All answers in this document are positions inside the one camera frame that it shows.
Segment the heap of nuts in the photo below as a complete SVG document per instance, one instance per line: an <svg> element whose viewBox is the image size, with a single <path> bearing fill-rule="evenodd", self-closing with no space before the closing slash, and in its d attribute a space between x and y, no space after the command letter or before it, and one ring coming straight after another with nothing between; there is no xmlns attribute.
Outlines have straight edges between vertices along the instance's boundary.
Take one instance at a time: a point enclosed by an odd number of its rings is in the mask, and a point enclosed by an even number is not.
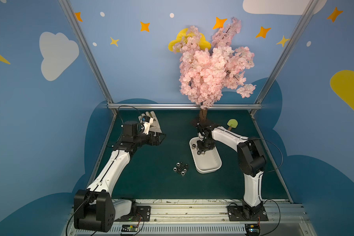
<svg viewBox="0 0 354 236"><path fill-rule="evenodd" d="M192 144L191 148L192 150L196 151L197 152L197 155L204 155L205 154L205 151L204 150L201 150L200 147L202 147L202 145L200 143L194 143Z"/></svg>

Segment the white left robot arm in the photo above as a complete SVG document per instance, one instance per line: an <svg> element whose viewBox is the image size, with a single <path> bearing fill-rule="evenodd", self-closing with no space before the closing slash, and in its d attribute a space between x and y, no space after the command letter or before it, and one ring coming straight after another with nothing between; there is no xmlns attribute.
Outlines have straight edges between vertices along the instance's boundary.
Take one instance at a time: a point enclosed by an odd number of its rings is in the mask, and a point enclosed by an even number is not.
<svg viewBox="0 0 354 236"><path fill-rule="evenodd" d="M144 145L160 145L165 134L150 113L141 115L138 122L125 122L122 128L100 174L87 189L78 190L74 196L74 213L69 221L73 222L75 229L106 233L116 220L124 216L133 219L137 215L134 200L112 200L114 187L134 153Z"/></svg>

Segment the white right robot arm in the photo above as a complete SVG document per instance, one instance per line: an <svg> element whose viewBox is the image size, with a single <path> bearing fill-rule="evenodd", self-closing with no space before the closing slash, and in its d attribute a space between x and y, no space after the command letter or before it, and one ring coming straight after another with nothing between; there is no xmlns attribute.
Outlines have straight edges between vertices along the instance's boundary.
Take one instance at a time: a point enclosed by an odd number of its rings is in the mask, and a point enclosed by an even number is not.
<svg viewBox="0 0 354 236"><path fill-rule="evenodd" d="M217 171L222 166L216 141L237 153L238 165L244 175L244 196L241 214L252 220L263 211L262 178L266 155L259 139L238 135L216 124L196 123L198 136L189 141L196 170L200 174Z"/></svg>

